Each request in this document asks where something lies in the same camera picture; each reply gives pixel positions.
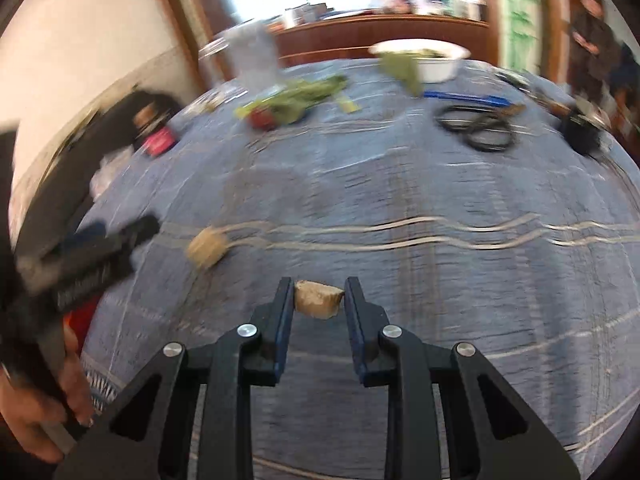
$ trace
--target wall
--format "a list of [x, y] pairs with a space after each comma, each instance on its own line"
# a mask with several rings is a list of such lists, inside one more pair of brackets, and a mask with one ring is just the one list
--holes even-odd
[[611, 27], [618, 41], [624, 41], [628, 44], [636, 56], [636, 59], [640, 62], [640, 44], [638, 44], [638, 40], [634, 37], [631, 29], [613, 2], [611, 0], [604, 0], [604, 3], [606, 22], [609, 23], [609, 27]]
[[0, 122], [20, 120], [14, 187], [92, 102], [133, 84], [198, 94], [157, 0], [25, 0], [0, 38], [0, 81]]

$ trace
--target triangular cutout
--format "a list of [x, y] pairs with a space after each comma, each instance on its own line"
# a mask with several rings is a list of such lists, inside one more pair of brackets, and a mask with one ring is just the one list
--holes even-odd
[[496, 440], [505, 440], [527, 431], [527, 422], [487, 375], [478, 377], [478, 385]]
[[131, 402], [113, 419], [110, 426], [113, 433], [136, 442], [144, 440], [161, 379], [159, 374], [152, 375], [148, 379]]

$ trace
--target table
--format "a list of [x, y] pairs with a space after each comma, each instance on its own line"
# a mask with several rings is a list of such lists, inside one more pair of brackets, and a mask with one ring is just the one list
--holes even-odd
[[[240, 98], [186, 124], [161, 158], [136, 154], [91, 209], [84, 223], [103, 219], [111, 229], [145, 212], [164, 222], [134, 254], [135, 277], [107, 293], [94, 317], [82, 360], [98, 402], [165, 342], [200, 346], [246, 322], [281, 276], [342, 286], [355, 275], [368, 300], [424, 341], [473, 342], [586, 476], [639, 401], [640, 237], [622, 185], [574, 153], [531, 102], [514, 120], [517, 145], [480, 153], [435, 124], [444, 102], [409, 97], [370, 59], [289, 70], [336, 72], [350, 78], [346, 94], [361, 111], [345, 115], [329, 101], [301, 124], [262, 134], [234, 117]], [[433, 89], [525, 99], [472, 63]], [[640, 186], [640, 171], [610, 141]], [[414, 220], [323, 230], [403, 219]], [[272, 248], [233, 248], [197, 272], [183, 249], [209, 224]], [[283, 241], [299, 244], [284, 250]], [[320, 251], [319, 243], [390, 248]], [[386, 397], [358, 384], [343, 313], [294, 318], [287, 371], [277, 388], [254, 392], [252, 417], [258, 479], [383, 476]]]

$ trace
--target plastic bag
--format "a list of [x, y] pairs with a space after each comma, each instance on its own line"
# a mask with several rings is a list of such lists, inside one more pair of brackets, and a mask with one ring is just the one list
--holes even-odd
[[100, 170], [94, 173], [89, 183], [89, 192], [94, 202], [106, 191], [120, 171], [133, 156], [133, 146], [127, 146], [116, 152], [107, 153], [100, 161]]

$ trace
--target silver screw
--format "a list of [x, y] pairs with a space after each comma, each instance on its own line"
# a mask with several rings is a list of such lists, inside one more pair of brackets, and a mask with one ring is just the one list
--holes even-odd
[[167, 357], [176, 357], [182, 353], [182, 345], [180, 343], [167, 343], [164, 345], [162, 353]]
[[471, 343], [460, 343], [456, 346], [456, 351], [463, 357], [471, 357], [476, 353], [476, 347]]
[[382, 333], [391, 339], [395, 339], [402, 335], [402, 329], [396, 325], [387, 325], [382, 329]]
[[252, 335], [255, 335], [257, 333], [257, 327], [255, 325], [252, 325], [251, 323], [240, 325], [238, 327], [238, 335], [240, 337], [251, 337]]

